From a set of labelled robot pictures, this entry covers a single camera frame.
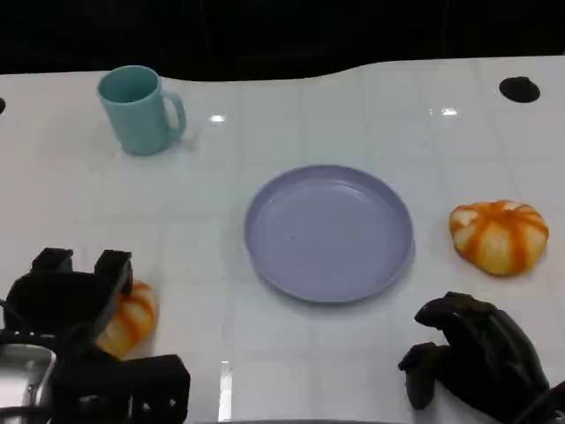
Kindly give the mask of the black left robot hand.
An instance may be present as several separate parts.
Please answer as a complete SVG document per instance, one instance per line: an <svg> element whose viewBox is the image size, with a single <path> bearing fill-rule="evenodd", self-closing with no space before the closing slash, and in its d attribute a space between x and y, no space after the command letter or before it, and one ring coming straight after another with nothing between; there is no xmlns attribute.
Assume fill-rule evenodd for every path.
<svg viewBox="0 0 565 424"><path fill-rule="evenodd" d="M105 250L91 272L77 271L71 249L46 247L11 286L4 301L4 326L92 343L132 292L132 254Z"/></svg>

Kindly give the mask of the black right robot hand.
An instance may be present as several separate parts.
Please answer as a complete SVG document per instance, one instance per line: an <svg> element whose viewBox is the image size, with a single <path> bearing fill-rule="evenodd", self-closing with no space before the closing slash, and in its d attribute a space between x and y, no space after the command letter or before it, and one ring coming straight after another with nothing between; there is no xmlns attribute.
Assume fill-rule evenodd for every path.
<svg viewBox="0 0 565 424"><path fill-rule="evenodd" d="M449 291L424 304L414 319L447 340L415 344L398 364L414 409L427 408L440 383L468 406L512 423L549 391L531 340L494 304Z"/></svg>

